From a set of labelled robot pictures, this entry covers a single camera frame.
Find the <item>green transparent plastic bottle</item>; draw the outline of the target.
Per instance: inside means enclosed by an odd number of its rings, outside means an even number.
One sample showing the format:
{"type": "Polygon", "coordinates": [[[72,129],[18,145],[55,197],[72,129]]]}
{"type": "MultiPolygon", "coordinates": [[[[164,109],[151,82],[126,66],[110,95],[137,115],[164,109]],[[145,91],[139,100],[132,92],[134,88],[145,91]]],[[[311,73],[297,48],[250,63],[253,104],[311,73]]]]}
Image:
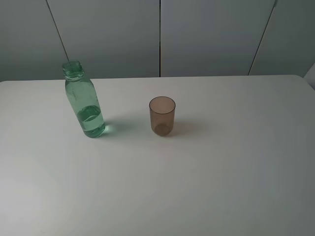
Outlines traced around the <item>green transparent plastic bottle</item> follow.
{"type": "Polygon", "coordinates": [[[106,125],[102,116],[95,87],[79,61],[62,65],[65,92],[84,134],[99,137],[106,125]]]}

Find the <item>pink translucent plastic cup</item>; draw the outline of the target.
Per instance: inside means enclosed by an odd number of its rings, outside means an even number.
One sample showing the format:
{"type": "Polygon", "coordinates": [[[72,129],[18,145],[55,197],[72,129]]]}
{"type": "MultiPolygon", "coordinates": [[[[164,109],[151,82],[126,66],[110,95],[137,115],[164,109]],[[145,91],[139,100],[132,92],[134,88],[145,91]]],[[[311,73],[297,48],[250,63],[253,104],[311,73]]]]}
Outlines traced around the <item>pink translucent plastic cup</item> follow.
{"type": "Polygon", "coordinates": [[[152,131],[159,136],[168,135],[174,125],[176,103],[167,96],[158,96],[149,103],[152,131]]]}

